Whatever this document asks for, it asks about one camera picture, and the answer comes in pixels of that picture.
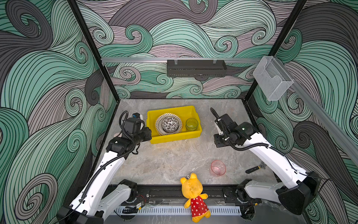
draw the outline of marble surface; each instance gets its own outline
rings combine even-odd
[[[139,154],[129,155],[114,175],[111,184],[118,184],[123,179],[137,184],[180,184],[180,178],[192,172],[198,175],[202,184],[239,184],[246,178],[261,182],[277,182],[268,167],[251,174],[245,173],[245,170],[261,163],[251,151],[238,152],[231,147],[216,148],[214,144],[213,135],[217,134],[217,130],[210,107],[214,108],[219,116],[227,113],[237,124],[250,122],[242,101],[237,99],[121,100],[105,147],[114,134],[120,132],[118,120],[124,110],[128,110],[130,116],[135,112],[142,114],[146,122],[149,110],[189,105],[193,105],[199,114],[203,129],[201,136],[159,144],[151,144],[149,141],[141,143]],[[222,176],[217,176],[211,171],[210,165],[216,159],[226,165],[226,173]]]

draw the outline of green glass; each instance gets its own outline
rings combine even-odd
[[[195,131],[198,128],[198,121],[195,118],[189,118],[185,123],[185,127],[190,132]]]

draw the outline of yellow teddy bear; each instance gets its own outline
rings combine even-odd
[[[192,206],[192,221],[197,223],[204,216],[209,218],[211,213],[204,202],[204,199],[208,198],[208,194],[201,194],[203,192],[203,185],[198,180],[197,175],[192,173],[188,180],[182,177],[180,182],[182,183],[182,193],[184,197],[188,198],[184,208],[187,209],[189,206]]]

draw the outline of swirl patterned wallpaper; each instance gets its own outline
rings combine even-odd
[[[77,0],[102,57],[268,55],[295,0]],[[169,78],[166,64],[107,63],[120,98],[243,98],[255,65],[223,78]]]
[[[1,223],[54,223],[116,102],[66,0],[0,1]]]
[[[358,1],[304,8],[277,57],[358,144]],[[267,101],[259,87],[253,96],[250,108],[268,141],[297,164],[333,180],[306,209],[312,223],[356,224],[357,166],[294,90],[279,101]]]

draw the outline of yellow bin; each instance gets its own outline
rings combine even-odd
[[[178,134],[169,134],[161,136],[155,129],[155,121],[157,118],[165,113],[176,114],[180,117],[183,123],[182,131]],[[150,110],[147,114],[147,126],[152,130],[152,140],[150,143],[157,144],[162,142],[171,142],[176,140],[183,140],[188,138],[197,138],[203,131],[200,125],[200,119],[198,113],[195,111],[194,106],[182,106],[176,108],[169,108],[163,110]],[[185,122],[189,118],[195,118],[198,121],[198,128],[196,131],[190,132],[185,128]]]

